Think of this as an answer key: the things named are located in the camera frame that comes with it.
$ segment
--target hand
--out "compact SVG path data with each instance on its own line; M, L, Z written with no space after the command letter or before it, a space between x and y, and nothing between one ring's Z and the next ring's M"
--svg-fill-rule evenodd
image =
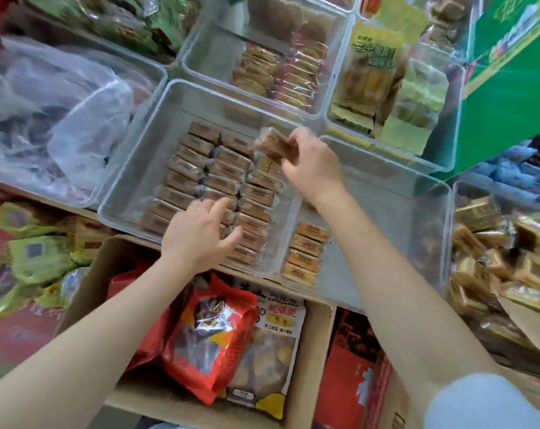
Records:
M338 156L308 128L296 128L290 142L298 145L300 158L294 165L282 160L282 171L306 200L318 207L335 190L344 190Z
M195 200L185 212L174 215L163 237L161 259L183 258L193 274L217 267L242 240L238 226L220 239L220 221L230 202L228 197Z

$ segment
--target person's left hand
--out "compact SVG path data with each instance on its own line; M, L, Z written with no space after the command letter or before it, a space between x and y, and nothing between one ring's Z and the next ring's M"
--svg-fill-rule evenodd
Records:
M238 226L224 239L220 239L220 221L230 199L195 200L185 212L174 215L163 236L161 258L169 261L182 257L189 263L193 274L218 266L242 240Z

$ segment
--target cardboard box flap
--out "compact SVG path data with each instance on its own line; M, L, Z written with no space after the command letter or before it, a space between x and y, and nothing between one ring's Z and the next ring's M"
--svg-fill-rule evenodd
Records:
M518 325L527 338L540 350L540 313L499 297L498 301L510 319Z

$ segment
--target person's right hand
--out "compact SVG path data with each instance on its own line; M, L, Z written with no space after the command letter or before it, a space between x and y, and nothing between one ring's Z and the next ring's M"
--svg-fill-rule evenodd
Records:
M344 189L338 156L308 128L296 128L290 142L298 145L300 158L294 165L282 160L282 171L302 196L316 207L331 193Z

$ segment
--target sleeve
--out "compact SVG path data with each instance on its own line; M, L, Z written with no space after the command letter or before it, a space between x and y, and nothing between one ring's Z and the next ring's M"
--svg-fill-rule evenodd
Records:
M473 374L440 391L425 414L424 429L540 429L540 411L505 378Z

